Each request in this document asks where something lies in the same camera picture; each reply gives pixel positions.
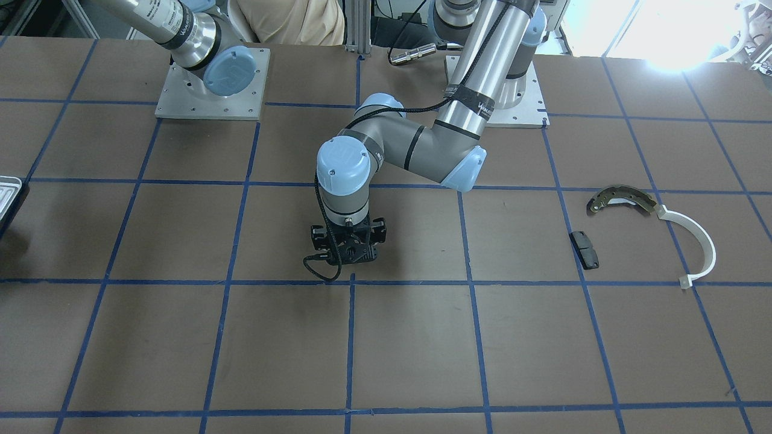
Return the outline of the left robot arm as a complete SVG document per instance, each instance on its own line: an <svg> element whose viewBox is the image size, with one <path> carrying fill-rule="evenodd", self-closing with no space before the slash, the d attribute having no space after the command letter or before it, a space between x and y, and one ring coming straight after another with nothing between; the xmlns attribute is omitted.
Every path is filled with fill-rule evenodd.
<svg viewBox="0 0 772 434"><path fill-rule="evenodd" d="M331 266L377 258L387 229L369 214L370 182L391 164L447 189L468 192L486 159L479 140L510 90L527 72L546 24L537 1L441 1L438 24L462 24L463 52L432 126L408 120L411 110L375 93L355 118L320 146L315 189L323 225L312 226L314 260Z"/></svg>

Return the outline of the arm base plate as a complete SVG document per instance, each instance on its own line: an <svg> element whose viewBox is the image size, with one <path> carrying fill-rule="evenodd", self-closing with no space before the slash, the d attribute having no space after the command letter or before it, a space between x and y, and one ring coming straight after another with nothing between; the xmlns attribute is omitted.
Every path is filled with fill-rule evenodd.
<svg viewBox="0 0 772 434"><path fill-rule="evenodd" d="M548 116L532 87L532 65L532 57L512 49L466 49L448 76L432 131L479 140L486 127L544 127Z"/></svg>
<svg viewBox="0 0 772 434"><path fill-rule="evenodd" d="M155 115L174 120L240 120L260 118L271 50L250 48L256 60L255 76L245 90L231 96L218 96L204 87L192 72L173 63L168 69Z"/></svg>

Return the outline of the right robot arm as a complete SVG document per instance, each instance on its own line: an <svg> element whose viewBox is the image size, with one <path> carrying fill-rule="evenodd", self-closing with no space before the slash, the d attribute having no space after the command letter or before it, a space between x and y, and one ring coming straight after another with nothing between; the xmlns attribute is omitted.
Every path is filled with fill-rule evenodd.
<svg viewBox="0 0 772 434"><path fill-rule="evenodd" d="M99 1L113 16L171 53L210 93L245 90L257 62L215 1Z"/></svg>

